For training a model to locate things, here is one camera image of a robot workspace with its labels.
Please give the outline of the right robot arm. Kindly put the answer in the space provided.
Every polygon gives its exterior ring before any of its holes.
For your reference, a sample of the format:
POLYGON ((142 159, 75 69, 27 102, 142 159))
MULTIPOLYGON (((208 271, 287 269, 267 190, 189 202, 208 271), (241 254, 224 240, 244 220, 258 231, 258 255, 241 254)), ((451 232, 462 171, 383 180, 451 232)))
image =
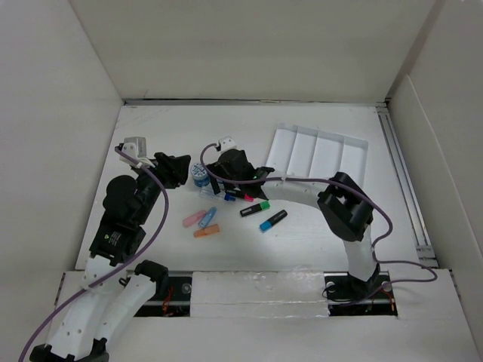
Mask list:
POLYGON ((237 188, 252 198, 290 201, 320 210, 346 251, 348 276, 342 288, 352 299, 375 290, 380 266, 371 246, 374 208, 348 174, 337 172, 330 179, 308 179, 272 167, 255 168, 245 151, 238 149, 222 152, 217 161, 203 166, 213 184, 220 181, 226 188, 237 188))

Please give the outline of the orange translucent eraser case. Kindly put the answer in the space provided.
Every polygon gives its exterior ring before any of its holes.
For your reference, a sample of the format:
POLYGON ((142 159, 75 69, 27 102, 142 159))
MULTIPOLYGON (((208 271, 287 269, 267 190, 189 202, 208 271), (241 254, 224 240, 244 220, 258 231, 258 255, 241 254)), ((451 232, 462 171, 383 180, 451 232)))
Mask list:
POLYGON ((199 229, 193 233, 195 238, 203 238, 209 235, 214 235, 220 232, 220 227, 218 224, 210 225, 206 228, 199 229))

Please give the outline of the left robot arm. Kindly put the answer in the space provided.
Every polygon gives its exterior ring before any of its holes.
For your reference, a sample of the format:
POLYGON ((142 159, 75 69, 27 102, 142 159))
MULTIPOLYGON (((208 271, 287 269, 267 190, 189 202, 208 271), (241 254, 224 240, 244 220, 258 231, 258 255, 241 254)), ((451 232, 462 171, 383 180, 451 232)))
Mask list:
POLYGON ((45 320, 49 324, 66 309, 57 331, 43 344, 27 344, 20 360, 107 361, 112 345, 145 302, 169 292, 168 268, 156 262, 143 260, 126 278, 122 272, 149 247, 143 242, 143 225, 160 195, 186 183, 191 158, 162 152, 152 159, 120 155, 137 176, 109 182, 81 286, 45 320))

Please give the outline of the white foam block front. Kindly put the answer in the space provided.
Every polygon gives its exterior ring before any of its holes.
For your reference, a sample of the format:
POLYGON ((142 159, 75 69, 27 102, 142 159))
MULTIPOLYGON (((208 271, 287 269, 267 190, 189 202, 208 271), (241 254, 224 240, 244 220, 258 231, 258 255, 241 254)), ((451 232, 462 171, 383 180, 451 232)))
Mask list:
POLYGON ((324 274, 316 271, 197 271, 193 318, 315 319, 328 316, 324 274))

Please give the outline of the pink translucent eraser case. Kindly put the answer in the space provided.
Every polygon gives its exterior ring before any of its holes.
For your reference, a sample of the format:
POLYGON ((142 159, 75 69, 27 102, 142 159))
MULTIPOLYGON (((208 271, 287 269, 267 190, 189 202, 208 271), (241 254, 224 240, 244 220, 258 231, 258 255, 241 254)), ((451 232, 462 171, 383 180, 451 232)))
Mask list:
POLYGON ((188 228, 191 225, 194 225, 194 224, 200 222, 203 219, 203 217, 205 216, 205 214, 206 214, 205 210, 200 210, 200 211, 188 216, 187 218, 185 218, 182 221, 183 227, 188 228))

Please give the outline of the pink cap black highlighter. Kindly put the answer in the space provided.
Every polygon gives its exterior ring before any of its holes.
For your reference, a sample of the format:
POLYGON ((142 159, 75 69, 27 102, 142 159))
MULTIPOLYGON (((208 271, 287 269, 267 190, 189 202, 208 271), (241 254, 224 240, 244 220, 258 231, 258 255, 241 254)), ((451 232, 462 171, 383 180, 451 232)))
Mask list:
POLYGON ((249 202, 253 202, 254 201, 254 199, 251 196, 247 195, 246 193, 244 193, 241 190, 237 190, 237 189, 227 189, 225 191, 225 193, 228 194, 228 195, 231 195, 234 198, 239 198, 239 199, 242 199, 242 200, 245 200, 245 201, 249 201, 249 202))

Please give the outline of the blue translucent eraser case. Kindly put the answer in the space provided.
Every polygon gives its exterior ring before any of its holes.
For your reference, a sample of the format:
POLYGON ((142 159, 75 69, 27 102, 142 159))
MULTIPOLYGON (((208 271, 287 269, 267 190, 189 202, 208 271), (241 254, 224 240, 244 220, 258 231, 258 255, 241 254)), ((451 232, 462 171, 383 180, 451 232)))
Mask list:
POLYGON ((211 207, 206 212, 206 214, 201 218, 201 220, 199 221, 198 227, 200 229, 204 229, 204 228, 208 227, 209 224, 211 223, 212 219, 214 218, 214 215, 216 214, 216 212, 217 212, 217 208, 211 207))

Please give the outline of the clear glue stick blue cap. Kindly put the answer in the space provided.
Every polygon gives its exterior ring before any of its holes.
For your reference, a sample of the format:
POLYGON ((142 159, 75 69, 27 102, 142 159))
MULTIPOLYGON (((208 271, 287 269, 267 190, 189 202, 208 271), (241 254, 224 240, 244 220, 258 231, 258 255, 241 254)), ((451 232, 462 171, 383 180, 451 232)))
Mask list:
POLYGON ((199 196, 202 198, 212 199, 215 201, 226 201, 226 202, 233 202, 235 198, 231 195, 226 194, 223 190, 219 193, 215 194, 211 187, 202 187, 199 196))

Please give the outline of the metal rail right edge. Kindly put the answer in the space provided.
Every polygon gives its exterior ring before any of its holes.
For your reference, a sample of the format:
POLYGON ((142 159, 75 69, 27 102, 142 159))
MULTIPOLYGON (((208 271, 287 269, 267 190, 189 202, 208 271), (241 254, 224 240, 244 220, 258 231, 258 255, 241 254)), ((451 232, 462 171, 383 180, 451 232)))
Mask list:
POLYGON ((384 103, 379 104, 376 110, 413 230, 418 258, 425 266, 439 268, 389 110, 384 103))

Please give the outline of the blue cap black highlighter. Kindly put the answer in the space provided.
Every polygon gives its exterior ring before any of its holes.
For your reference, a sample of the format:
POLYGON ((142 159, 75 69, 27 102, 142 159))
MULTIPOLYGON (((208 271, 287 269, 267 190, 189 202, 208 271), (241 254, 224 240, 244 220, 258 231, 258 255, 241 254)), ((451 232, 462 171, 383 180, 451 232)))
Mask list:
POLYGON ((288 212, 286 210, 280 210, 270 218, 268 218, 266 221, 260 224, 259 228, 261 232, 266 232, 270 230, 274 225, 278 224, 281 222, 286 216, 288 215, 288 212))

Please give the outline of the white divided organizer tray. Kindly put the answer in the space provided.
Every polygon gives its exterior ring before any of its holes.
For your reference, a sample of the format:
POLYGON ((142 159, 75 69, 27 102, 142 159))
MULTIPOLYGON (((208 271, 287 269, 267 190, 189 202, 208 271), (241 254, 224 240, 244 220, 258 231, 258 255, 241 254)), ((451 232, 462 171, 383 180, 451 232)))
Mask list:
POLYGON ((338 133, 280 124, 275 131, 266 166, 271 177, 311 179, 310 183, 272 181, 262 190, 270 200, 291 201, 317 208, 318 194, 338 172, 348 174, 362 187, 365 180, 369 142, 338 133))

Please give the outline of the green cap black highlighter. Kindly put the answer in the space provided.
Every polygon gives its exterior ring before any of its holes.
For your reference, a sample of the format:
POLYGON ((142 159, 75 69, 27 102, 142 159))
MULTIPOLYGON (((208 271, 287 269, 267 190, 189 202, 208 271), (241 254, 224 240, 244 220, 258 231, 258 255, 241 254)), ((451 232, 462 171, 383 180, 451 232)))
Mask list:
POLYGON ((270 204, 268 201, 262 201, 258 204, 251 205, 250 207, 246 207, 239 211, 241 217, 247 217, 250 215, 254 215, 255 213, 262 212, 264 210, 268 210, 270 208, 270 204))

